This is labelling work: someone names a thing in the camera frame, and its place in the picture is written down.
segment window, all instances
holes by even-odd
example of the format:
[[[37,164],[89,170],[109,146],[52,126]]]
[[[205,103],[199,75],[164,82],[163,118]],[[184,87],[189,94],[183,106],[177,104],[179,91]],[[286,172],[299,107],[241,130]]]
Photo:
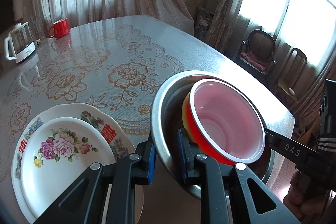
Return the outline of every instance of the window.
[[[243,0],[240,15],[301,49],[314,67],[334,45],[336,0]]]

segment plate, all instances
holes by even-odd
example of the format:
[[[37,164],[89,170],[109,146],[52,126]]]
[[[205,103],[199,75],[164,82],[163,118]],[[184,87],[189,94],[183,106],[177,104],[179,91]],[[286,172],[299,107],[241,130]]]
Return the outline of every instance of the plate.
[[[90,124],[61,117],[31,136],[21,160],[26,203],[38,218],[92,163],[116,162],[109,144]]]
[[[60,117],[79,118],[91,124],[105,137],[105,139],[107,139],[116,161],[120,160],[128,154],[135,152],[135,148],[132,142],[120,128],[118,123],[109,115],[101,112],[91,105],[83,103],[57,105],[37,115],[26,126],[24,132],[19,138],[19,141],[16,145],[11,169],[12,184],[16,200],[23,215],[30,224],[35,222],[36,217],[33,215],[28,205],[26,204],[21,188],[22,153],[24,152],[27,143],[29,143],[31,136],[40,126],[52,119]],[[136,185],[135,187],[134,207],[134,218],[137,222],[140,219],[143,207],[143,189],[142,186],[139,185]]]

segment red mug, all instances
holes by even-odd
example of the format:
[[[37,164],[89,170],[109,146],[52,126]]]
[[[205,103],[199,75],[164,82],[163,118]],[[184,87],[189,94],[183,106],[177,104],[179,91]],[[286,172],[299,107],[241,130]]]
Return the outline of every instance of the red mug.
[[[50,30],[54,29],[54,35],[50,35]],[[56,21],[53,26],[49,28],[49,38],[61,38],[70,33],[69,22],[67,18]]]

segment glass kettle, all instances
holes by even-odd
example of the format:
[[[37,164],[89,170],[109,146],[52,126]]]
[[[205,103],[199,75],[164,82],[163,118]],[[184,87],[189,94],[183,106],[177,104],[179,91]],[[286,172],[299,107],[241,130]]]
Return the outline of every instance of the glass kettle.
[[[9,55],[9,45],[13,56]],[[35,50],[35,44],[32,39],[28,22],[16,24],[5,38],[5,58],[15,60],[16,63],[27,58]]]

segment white kettle base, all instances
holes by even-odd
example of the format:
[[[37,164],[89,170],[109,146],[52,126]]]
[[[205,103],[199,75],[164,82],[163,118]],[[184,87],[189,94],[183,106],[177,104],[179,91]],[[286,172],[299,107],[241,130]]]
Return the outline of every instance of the white kettle base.
[[[34,50],[35,50],[35,44],[34,44],[34,41],[33,41],[23,51],[21,51],[18,54],[16,54],[16,60],[15,60],[15,62],[16,63],[21,62],[22,60],[24,60],[25,58],[27,58],[29,56],[29,54],[31,54]]]

